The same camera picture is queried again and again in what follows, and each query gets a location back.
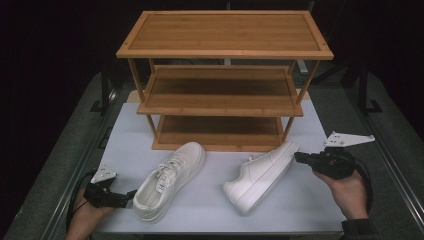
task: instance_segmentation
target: white sneaker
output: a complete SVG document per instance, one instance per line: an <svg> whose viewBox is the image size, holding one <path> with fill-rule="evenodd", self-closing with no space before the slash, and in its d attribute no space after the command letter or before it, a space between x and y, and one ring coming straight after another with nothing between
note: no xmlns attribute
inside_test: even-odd
<svg viewBox="0 0 424 240"><path fill-rule="evenodd" d="M205 162L205 150L195 142L178 148L174 154L153 171L133 200L133 209L141 220L158 222L178 190L196 176Z"/></svg>
<svg viewBox="0 0 424 240"><path fill-rule="evenodd" d="M271 190L287 171L299 146L285 142L279 148L241 165L240 177L234 182L224 183L225 195L243 214L249 214L260 202L265 192Z"/></svg>

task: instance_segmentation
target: shoe rack shelf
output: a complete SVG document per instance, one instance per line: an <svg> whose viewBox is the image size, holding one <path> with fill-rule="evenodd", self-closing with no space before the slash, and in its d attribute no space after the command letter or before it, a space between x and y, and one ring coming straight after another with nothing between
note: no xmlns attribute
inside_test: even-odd
<svg viewBox="0 0 424 240"><path fill-rule="evenodd" d="M117 52L127 58L153 149L189 141L214 151L270 151L286 139L320 60L331 60L308 11L145 11ZM150 61L143 90L135 60ZM157 65L155 59L279 59L288 66ZM314 60L298 93L297 59ZM151 115L160 115L155 126ZM283 126L281 117L288 117Z"/></svg>

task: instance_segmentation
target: white table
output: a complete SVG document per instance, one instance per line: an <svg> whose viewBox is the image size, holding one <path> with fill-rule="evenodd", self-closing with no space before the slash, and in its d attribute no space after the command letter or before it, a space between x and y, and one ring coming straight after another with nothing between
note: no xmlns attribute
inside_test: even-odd
<svg viewBox="0 0 424 240"><path fill-rule="evenodd" d="M173 151L152 150L147 119L137 115L138 103L125 103L111 133L101 164L118 172L111 190L127 193L138 189L157 165ZM296 118L287 138L301 152L324 149L327 139L311 100L303 100L304 117ZM199 175L174 198L164 218L156 223L138 219L132 201L105 218L98 232L113 233L244 233L308 234L341 232L345 218L328 187L311 168L293 161L286 175L249 216L240 215L222 191L222 184L240 174L249 152L207 152Z"/></svg>

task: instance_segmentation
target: wooden leg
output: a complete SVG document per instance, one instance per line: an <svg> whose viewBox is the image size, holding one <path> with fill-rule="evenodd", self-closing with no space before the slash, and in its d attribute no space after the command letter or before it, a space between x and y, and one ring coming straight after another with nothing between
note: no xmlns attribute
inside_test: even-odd
<svg viewBox="0 0 424 240"><path fill-rule="evenodd" d="M150 129L151 129L151 130L152 130L152 132L153 132L153 136L155 137L155 139L158 139L158 133L157 133L157 131L156 131L155 124L153 123L152 116L150 116L150 115L146 115L146 117L147 117L147 121L149 122Z"/></svg>
<svg viewBox="0 0 424 240"><path fill-rule="evenodd" d="M288 75L290 75L290 76L292 75L293 69L294 69L295 66L296 66L296 60L293 60L292 64L290 64L290 66L289 66L289 71L287 72Z"/></svg>
<svg viewBox="0 0 424 240"><path fill-rule="evenodd" d="M284 143L284 127L283 127L283 122L281 121L281 117L276 117L276 123L277 123L278 139L281 145Z"/></svg>
<svg viewBox="0 0 424 240"><path fill-rule="evenodd" d="M289 122L287 123L286 129L284 131L283 139L281 139L283 143L286 141L287 135L289 134L293 121L294 121L294 117L290 117Z"/></svg>
<svg viewBox="0 0 424 240"><path fill-rule="evenodd" d="M300 104L302 102L302 99L305 96L306 91L308 90L309 84L311 83L311 80L312 80L313 76L315 75L315 72L317 71L319 62L320 62L319 60L315 61L313 66L312 66L312 69L309 71L308 77L306 78L306 81L303 84L303 87L300 90L299 95L297 96L296 104Z"/></svg>
<svg viewBox="0 0 424 240"><path fill-rule="evenodd" d="M150 63L150 71L152 74L154 74L156 72L154 59L149 58L149 63Z"/></svg>
<svg viewBox="0 0 424 240"><path fill-rule="evenodd" d="M130 64L131 73L133 75L134 83L137 88L138 96L140 98L140 102L145 101L143 87L141 85L140 75L138 74L137 66L135 65L135 60L133 58L128 59L128 63Z"/></svg>

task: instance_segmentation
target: hand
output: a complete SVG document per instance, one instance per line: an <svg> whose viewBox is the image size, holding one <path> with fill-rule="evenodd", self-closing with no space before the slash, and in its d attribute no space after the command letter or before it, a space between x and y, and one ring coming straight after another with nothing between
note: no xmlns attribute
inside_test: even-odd
<svg viewBox="0 0 424 240"><path fill-rule="evenodd" d="M367 193L363 179L356 170L350 177L340 180L332 179L318 172L314 172L314 174L330 187L334 201L347 219L368 218Z"/></svg>
<svg viewBox="0 0 424 240"><path fill-rule="evenodd" d="M94 231L100 221L111 214L115 208L96 208L84 198L84 190L78 193L66 240L85 240Z"/></svg>

